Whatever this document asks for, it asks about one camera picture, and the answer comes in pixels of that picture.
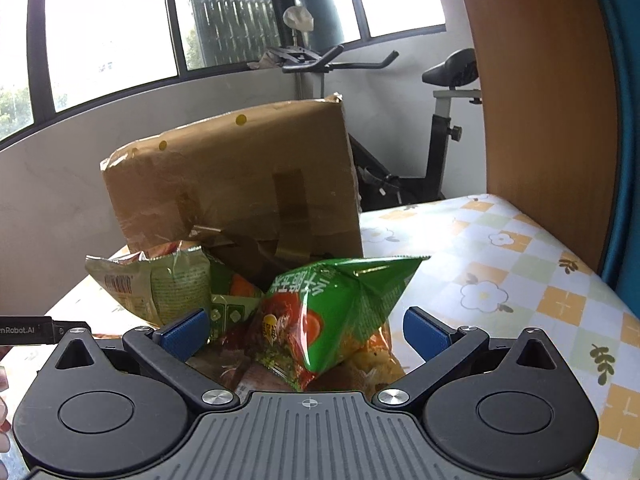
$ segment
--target brown wooden panel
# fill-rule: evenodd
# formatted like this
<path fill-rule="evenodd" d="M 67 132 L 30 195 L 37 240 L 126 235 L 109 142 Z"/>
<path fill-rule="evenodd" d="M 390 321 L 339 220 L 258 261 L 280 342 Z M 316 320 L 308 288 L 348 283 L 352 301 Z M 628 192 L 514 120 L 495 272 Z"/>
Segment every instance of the brown wooden panel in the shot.
<path fill-rule="evenodd" d="M 596 269 L 618 149 L 597 0 L 465 0 L 486 131 L 487 187 Z"/>

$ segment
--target tablecloth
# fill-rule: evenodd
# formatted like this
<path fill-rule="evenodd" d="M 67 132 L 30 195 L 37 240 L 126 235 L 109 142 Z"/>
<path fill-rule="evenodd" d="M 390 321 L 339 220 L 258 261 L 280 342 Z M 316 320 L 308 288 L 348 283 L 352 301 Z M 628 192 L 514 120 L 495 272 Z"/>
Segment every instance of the tablecloth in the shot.
<path fill-rule="evenodd" d="M 640 478 L 640 322 L 587 265 L 492 195 L 364 213 L 360 222 L 366 256 L 431 255 L 390 317 L 394 353 L 407 371 L 423 362 L 402 336 L 402 317 L 413 305 L 449 326 L 475 325 L 493 337 L 542 328 L 600 419 L 584 473 L 592 480 Z M 89 277 L 49 315 L 85 320 L 102 334 L 143 324 Z M 2 361 L 9 419 L 52 348 L 15 348 Z"/>

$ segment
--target brown cardboard box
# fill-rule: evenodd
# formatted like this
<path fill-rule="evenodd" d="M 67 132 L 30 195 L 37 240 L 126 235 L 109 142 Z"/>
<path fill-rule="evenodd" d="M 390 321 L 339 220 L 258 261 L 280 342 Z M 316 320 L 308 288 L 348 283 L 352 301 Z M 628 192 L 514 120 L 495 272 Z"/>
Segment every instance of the brown cardboard box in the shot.
<path fill-rule="evenodd" d="M 194 238 L 247 279 L 362 256 L 358 190 L 336 96 L 239 110 L 137 140 L 100 168 L 131 251 Z"/>

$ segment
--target yellow round sticker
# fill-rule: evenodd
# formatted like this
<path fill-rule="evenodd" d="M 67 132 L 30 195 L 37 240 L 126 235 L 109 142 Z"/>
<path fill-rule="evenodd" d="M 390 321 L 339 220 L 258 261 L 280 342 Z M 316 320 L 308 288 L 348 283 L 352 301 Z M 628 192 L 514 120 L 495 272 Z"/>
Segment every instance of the yellow round sticker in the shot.
<path fill-rule="evenodd" d="M 273 314 L 267 314 L 262 318 L 262 335 L 273 345 L 276 341 L 276 323 L 278 319 Z"/>

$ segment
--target white wall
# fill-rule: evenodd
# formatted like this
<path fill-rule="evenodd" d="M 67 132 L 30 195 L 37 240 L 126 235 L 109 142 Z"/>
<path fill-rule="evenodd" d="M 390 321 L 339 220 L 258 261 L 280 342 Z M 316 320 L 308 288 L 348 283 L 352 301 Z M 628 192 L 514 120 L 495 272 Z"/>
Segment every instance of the white wall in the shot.
<path fill-rule="evenodd" d="M 453 51 L 473 46 L 463 0 L 441 0 L 446 32 L 387 41 L 343 53 L 337 61 L 378 62 L 392 50 L 400 57 L 384 70 L 343 70 L 326 76 L 325 93 L 344 96 L 348 131 L 392 173 L 424 176 L 429 153 L 433 90 L 422 72 Z M 469 88 L 478 88 L 479 82 Z M 449 142 L 443 193 L 452 198 L 486 191 L 482 107 L 454 100 L 452 124 L 462 140 Z"/>
<path fill-rule="evenodd" d="M 0 313 L 43 314 L 86 275 L 87 253 L 124 245 L 99 167 L 113 150 L 294 96 L 280 70 L 199 79 L 94 108 L 0 152 Z"/>

